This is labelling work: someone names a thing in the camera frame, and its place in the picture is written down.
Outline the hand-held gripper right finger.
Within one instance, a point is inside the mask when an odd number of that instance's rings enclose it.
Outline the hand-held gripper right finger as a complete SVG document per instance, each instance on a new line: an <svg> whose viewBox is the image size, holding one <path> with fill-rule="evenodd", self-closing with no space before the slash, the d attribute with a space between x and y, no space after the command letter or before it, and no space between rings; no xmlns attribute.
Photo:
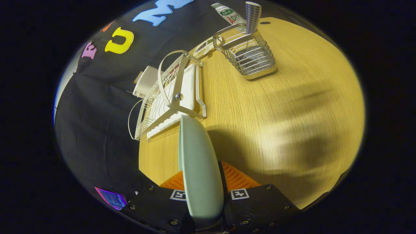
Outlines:
<svg viewBox="0 0 416 234"><path fill-rule="evenodd" d="M218 165L224 189L220 224L226 234L265 234L301 212L275 185L259 184L224 161Z"/></svg>

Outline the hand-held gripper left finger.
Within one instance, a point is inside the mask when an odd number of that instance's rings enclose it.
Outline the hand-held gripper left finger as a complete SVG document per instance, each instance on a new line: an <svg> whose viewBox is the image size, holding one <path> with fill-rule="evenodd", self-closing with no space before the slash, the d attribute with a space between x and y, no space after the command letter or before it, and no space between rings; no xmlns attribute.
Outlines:
<svg viewBox="0 0 416 234"><path fill-rule="evenodd" d="M140 172L138 194L129 199L123 215L159 234L193 234L196 228L186 203L179 172L160 186Z"/></svg>

